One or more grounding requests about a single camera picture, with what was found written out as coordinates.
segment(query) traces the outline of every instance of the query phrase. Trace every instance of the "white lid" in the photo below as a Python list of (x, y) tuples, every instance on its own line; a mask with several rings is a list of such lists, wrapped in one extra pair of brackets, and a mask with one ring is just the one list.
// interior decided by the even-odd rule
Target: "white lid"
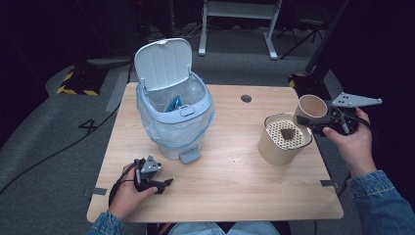
[(164, 89), (189, 78), (192, 48), (181, 38), (160, 40), (138, 50), (134, 64), (148, 91)]

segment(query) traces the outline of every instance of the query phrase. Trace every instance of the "mesh holder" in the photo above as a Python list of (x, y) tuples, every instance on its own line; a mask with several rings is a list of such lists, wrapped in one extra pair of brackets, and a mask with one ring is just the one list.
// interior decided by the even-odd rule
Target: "mesh holder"
[(310, 129), (295, 126), (293, 117), (294, 114), (283, 113), (265, 119), (258, 149), (271, 164), (290, 163), (312, 141)]

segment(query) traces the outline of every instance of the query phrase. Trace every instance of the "cylindrical container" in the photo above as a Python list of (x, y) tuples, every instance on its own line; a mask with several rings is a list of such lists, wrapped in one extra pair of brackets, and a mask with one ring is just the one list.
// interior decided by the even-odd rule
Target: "cylindrical container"
[(285, 165), (312, 141), (309, 128), (298, 128), (292, 113), (267, 117), (258, 149), (262, 157), (273, 165)]
[(322, 118), (325, 115), (327, 115), (327, 105), (322, 99), (315, 95), (303, 95), (299, 98), (293, 122), (299, 128), (307, 128), (297, 122), (297, 116), (312, 120)]

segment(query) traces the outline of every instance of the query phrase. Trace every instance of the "denim sleeve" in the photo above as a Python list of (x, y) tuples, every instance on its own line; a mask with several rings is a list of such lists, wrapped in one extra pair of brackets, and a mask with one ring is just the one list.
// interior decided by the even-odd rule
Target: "denim sleeve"
[(89, 229), (88, 235), (121, 235), (124, 224), (108, 212), (102, 212)]
[(364, 234), (415, 234), (415, 215), (382, 170), (347, 182)]

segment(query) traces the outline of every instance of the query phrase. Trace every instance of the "cup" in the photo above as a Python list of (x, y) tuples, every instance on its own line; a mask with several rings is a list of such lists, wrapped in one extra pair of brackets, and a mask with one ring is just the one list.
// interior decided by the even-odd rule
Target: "cup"
[(327, 105), (322, 99), (315, 95), (303, 95), (299, 99), (299, 104), (293, 117), (293, 123), (298, 128), (307, 128), (307, 126), (298, 123), (297, 116), (312, 120), (322, 118), (326, 114)]

